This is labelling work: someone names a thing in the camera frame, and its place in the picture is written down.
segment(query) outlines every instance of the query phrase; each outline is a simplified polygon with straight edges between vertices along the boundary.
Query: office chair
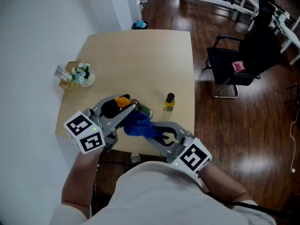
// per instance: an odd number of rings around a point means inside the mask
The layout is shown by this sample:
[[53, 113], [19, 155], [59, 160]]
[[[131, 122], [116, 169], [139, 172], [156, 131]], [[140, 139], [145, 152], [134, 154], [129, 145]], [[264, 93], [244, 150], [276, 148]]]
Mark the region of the office chair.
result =
[[[240, 41], [239, 51], [217, 48], [219, 40], [225, 38]], [[239, 95], [237, 85], [249, 86], [254, 79], [260, 79], [259, 74], [282, 61], [277, 37], [267, 25], [261, 26], [260, 29], [248, 34], [244, 39], [218, 35], [213, 47], [207, 48], [207, 54], [205, 69], [211, 69], [215, 83], [221, 85], [212, 93], [213, 98], [237, 98]], [[243, 61], [244, 72], [236, 73], [234, 71], [232, 63], [236, 61]], [[215, 95], [225, 85], [234, 85], [234, 97]]]
[[252, 30], [254, 24], [256, 27], [259, 27], [261, 24], [270, 25], [272, 21], [272, 16], [275, 12], [275, 7], [273, 6], [273, 4], [275, 4], [275, 1], [259, 0], [258, 4], [259, 4], [258, 15], [252, 21], [248, 31]]

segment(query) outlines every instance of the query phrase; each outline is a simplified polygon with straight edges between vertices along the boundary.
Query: metal wastebasket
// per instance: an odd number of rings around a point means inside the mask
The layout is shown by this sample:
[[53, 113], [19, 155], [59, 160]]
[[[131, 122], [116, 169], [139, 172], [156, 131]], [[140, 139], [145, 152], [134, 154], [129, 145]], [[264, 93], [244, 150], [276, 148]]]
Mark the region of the metal wastebasket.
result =
[[230, 14], [229, 14], [229, 18], [230, 20], [234, 21], [235, 23], [237, 23], [240, 19], [240, 11], [236, 10], [236, 9], [232, 9], [230, 11]]

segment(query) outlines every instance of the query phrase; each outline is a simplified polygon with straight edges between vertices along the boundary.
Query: orange object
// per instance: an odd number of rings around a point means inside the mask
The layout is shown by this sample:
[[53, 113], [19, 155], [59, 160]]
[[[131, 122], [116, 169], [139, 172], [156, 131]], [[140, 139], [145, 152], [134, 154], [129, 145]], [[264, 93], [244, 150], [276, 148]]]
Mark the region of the orange object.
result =
[[119, 108], [124, 108], [131, 104], [131, 101], [126, 97], [115, 97], [114, 100], [117, 102]]

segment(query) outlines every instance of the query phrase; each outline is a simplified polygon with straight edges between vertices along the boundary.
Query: white t-shirt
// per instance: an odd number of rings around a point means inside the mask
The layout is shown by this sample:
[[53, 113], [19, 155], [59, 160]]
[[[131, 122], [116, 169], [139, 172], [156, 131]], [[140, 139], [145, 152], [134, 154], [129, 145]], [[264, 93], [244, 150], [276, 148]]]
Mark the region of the white t-shirt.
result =
[[58, 205], [50, 225], [275, 225], [265, 213], [233, 210], [204, 194], [200, 181], [161, 162], [132, 168], [117, 182], [107, 207], [89, 220], [77, 209]]

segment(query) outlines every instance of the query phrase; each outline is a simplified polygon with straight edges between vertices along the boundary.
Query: chair seat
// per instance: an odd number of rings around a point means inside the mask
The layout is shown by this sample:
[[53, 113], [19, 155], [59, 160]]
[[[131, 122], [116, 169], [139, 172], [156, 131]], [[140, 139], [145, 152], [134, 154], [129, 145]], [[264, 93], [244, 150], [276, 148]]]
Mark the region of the chair seat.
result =
[[[207, 48], [208, 58], [216, 84], [223, 84], [234, 73], [233, 62], [240, 61], [239, 52], [224, 48]], [[227, 84], [248, 86], [252, 78], [233, 78]]]

